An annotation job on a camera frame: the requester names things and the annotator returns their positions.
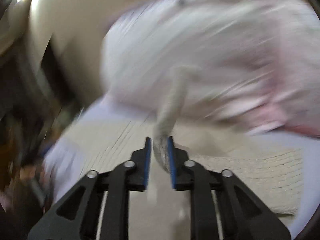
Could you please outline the beige knit sweater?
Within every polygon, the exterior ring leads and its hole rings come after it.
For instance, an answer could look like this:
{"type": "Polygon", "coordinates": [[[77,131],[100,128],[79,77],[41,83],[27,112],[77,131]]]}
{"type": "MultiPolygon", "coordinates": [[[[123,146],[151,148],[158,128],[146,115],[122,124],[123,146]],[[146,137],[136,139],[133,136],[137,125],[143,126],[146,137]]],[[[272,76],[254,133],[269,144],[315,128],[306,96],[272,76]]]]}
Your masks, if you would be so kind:
{"type": "Polygon", "coordinates": [[[174,70],[155,124],[111,120],[74,124],[66,138],[83,150],[79,202],[100,239],[290,239],[279,215],[297,207],[302,159],[213,156],[205,128],[177,125],[194,77],[174,70]]]}

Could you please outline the white bed sheet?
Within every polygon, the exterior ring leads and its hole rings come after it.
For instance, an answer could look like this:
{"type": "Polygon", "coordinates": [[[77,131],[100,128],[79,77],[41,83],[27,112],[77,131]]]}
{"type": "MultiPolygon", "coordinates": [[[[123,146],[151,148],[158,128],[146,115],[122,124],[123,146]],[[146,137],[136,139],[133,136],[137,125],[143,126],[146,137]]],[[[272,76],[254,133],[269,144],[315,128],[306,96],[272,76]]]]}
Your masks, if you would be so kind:
{"type": "MultiPolygon", "coordinates": [[[[45,178],[59,200],[87,171],[106,172],[152,135],[154,116],[106,98],[69,126],[46,154],[45,178]]],[[[287,133],[249,137],[223,126],[179,122],[176,146],[205,168],[234,172],[296,237],[319,205],[319,141],[287,133]]],[[[172,189],[152,160],[148,189],[130,197],[131,239],[188,239],[189,195],[172,189]]]]}

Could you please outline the pink floral duvet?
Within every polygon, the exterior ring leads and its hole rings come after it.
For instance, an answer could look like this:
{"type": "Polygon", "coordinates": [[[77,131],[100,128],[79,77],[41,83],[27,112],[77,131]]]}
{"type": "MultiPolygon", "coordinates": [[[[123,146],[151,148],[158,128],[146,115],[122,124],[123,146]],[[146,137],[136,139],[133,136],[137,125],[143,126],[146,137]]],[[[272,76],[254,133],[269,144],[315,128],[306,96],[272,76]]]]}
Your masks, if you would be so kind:
{"type": "Polygon", "coordinates": [[[103,40],[107,93],[158,111],[187,84],[183,114],[252,133],[319,135],[319,19],[303,0],[156,0],[103,40]]]}

